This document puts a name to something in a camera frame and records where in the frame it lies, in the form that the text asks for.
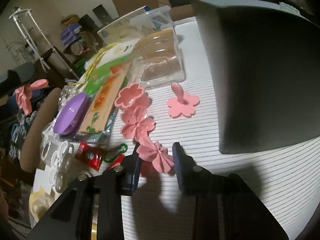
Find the red packet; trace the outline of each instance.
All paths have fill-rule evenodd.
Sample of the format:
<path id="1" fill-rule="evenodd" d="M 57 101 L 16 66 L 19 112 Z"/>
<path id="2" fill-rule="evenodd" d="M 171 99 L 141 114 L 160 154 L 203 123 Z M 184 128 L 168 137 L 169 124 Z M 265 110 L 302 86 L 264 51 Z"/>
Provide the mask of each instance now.
<path id="1" fill-rule="evenodd" d="M 123 158 L 124 158 L 124 155 L 120 154 L 118 156 L 118 158 L 116 158 L 115 161 L 109 165 L 108 170 L 110 170 L 110 169 L 112 169 L 112 168 L 114 168 L 116 166 L 121 165 L 121 162 L 122 162 Z"/>
<path id="2" fill-rule="evenodd" d="M 81 142 L 75 158 L 98 171 L 104 152 L 105 150 L 99 147 L 91 147 L 87 143 Z"/>

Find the clear plastic container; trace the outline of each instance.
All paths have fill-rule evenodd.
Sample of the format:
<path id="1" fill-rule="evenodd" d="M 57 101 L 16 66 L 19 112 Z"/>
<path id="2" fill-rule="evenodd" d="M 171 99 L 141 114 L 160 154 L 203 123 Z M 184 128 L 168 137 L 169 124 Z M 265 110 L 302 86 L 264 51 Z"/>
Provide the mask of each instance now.
<path id="1" fill-rule="evenodd" d="M 130 25 L 136 28 L 142 36 L 165 29 L 174 31 L 175 24 L 171 20 L 169 11 L 171 8 L 166 5 L 157 9 L 145 12 L 130 19 Z"/>
<path id="2" fill-rule="evenodd" d="M 160 7 L 130 20 L 145 35 L 132 50 L 126 75 L 130 82 L 139 82 L 146 90 L 185 80 L 169 10 L 169 6 Z"/>

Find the pink plunger mold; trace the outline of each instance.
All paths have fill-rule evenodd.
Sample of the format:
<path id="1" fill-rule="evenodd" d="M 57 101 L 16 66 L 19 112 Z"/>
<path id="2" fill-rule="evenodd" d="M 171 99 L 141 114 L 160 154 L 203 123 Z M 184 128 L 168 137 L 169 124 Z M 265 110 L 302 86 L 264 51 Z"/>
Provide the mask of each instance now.
<path id="1" fill-rule="evenodd" d="M 183 91 L 178 83 L 172 83 L 171 89 L 175 93 L 175 98 L 169 98 L 167 106 L 170 107 L 169 116 L 172 118 L 184 115 L 191 117 L 196 113 L 195 106 L 200 103 L 198 96 L 190 96 L 188 92 Z"/>
<path id="2" fill-rule="evenodd" d="M 150 98 L 145 93 L 140 83 L 132 83 L 130 86 L 123 88 L 119 92 L 119 96 L 115 101 L 115 106 L 119 107 L 121 111 L 134 111 L 137 106 L 147 108 L 150 106 Z"/>

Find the screw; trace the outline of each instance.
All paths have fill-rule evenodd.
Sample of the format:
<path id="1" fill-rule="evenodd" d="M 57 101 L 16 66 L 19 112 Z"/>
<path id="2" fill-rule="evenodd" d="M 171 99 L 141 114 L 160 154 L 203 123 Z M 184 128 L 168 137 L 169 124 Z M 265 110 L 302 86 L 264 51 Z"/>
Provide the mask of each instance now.
<path id="1" fill-rule="evenodd" d="M 79 180 L 79 181 L 83 181 L 83 180 L 86 180 L 87 177 L 88 177 L 87 174 L 80 174 L 80 175 L 78 176 L 78 180 Z"/>
<path id="2" fill-rule="evenodd" d="M 116 167 L 113 168 L 115 170 L 115 172 L 119 172 L 123 170 L 123 167 L 121 165 L 118 165 Z"/>
<path id="3" fill-rule="evenodd" d="M 193 168 L 192 168 L 195 172 L 199 172 L 199 171 L 202 171 L 202 167 L 201 166 L 198 166 L 198 165 L 196 165 L 196 166 L 193 166 Z"/>

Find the pink plunger handle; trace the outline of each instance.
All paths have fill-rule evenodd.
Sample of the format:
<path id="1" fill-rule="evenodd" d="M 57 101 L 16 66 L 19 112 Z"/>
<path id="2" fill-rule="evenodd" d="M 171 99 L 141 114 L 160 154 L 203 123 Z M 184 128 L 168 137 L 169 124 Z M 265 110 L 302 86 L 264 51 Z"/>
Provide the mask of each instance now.
<path id="1" fill-rule="evenodd" d="M 173 82 L 171 84 L 171 89 L 173 91 L 173 93 L 177 96 L 178 98 L 178 102 L 181 104 L 184 104 L 184 100 L 183 100 L 183 88 L 176 82 Z"/>
<path id="2" fill-rule="evenodd" d="M 31 88 L 31 90 L 45 88 L 48 85 L 48 83 L 49 82 L 46 79 L 39 79 L 39 80 L 33 82 L 30 85 L 30 88 Z"/>

